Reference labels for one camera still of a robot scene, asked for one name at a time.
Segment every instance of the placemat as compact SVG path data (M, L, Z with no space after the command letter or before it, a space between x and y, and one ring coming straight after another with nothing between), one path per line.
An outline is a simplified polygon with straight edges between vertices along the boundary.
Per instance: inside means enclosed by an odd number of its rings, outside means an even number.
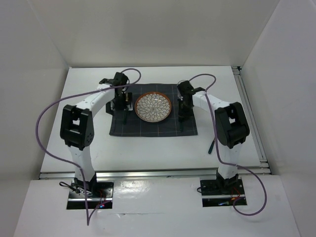
M160 92L171 101L171 113L160 122L146 122L141 120L135 111L129 111L126 124L123 124L123 111L114 111L110 129L111 136L118 137L180 137L198 134L194 116L183 122L183 132L180 131L178 121L178 95L176 84L136 84L128 88L133 93L133 108L139 96L146 92Z

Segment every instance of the patterned plate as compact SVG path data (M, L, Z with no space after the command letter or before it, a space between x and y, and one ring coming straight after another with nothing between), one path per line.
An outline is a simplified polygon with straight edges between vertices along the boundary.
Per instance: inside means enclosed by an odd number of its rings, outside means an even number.
M170 114L171 102L162 93L147 92L136 100L135 112L144 121L159 122Z

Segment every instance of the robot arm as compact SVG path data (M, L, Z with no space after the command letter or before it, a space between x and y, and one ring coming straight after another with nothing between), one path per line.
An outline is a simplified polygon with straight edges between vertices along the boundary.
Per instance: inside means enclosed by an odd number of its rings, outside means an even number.
M90 144L94 137L93 117L106 105L107 113L113 115L113 110L132 110L132 93L125 93L124 89L102 89L126 85L127 76L116 73L114 79L103 79L97 90L75 106L66 105L63 109L60 137L69 147L73 161L83 169L88 189L91 191L96 182L96 173L92 167ZM83 187L80 170L75 167L75 184Z
M223 162L237 164L242 143L249 135L249 126L239 102L228 103L210 94L205 94L201 87L193 88L189 81L178 84L179 122L193 114L193 107L200 107L209 112L206 96L215 113L219 152ZM237 167L220 163L217 180L222 188L229 187L238 179Z

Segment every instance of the white table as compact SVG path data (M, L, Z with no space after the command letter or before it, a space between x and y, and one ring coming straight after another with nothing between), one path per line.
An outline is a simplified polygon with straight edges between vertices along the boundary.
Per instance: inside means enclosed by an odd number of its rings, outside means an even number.
M76 68L70 69L62 97L94 90L103 78L113 78L124 68ZM177 83L200 73L211 73L217 82L209 90L214 96L228 102L241 102L231 67L144 67L139 83ZM138 78L134 71L126 72L131 81ZM193 80L194 87L206 88L213 78L200 77ZM66 104L75 105L83 98L63 101L59 104L53 129L48 142L48 150L53 154L71 160L70 152L59 136L62 109ZM94 117L95 137L91 144L92 164L96 171L153 170L215 168L218 159L215 150L208 149L214 138L211 117L208 112L194 108L198 136L188 137L114 137L109 135L112 116L105 107ZM250 134L240 152L239 164L259 166L253 136ZM41 172L72 172L70 164L57 161L45 155Z
M299 237L280 178L260 177L268 202L254 217L241 216L231 206L202 207L198 178L115 181L113 209L96 211L89 227L85 210L66 210L69 189L59 180L31 181L14 236ZM262 188L252 175L242 179L248 206L237 208L257 211Z

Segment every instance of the gray wall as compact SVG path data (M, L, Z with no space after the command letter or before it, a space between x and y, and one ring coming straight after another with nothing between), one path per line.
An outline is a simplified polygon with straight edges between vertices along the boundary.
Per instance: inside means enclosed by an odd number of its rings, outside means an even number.
M26 0L1 1L0 32L0 230L9 237L43 160L36 119L60 96L68 68ZM53 117L41 126L45 144Z
M316 205L316 5L281 0L242 76L274 173L302 237L314 237Z
M32 2L70 66L240 66L278 0Z

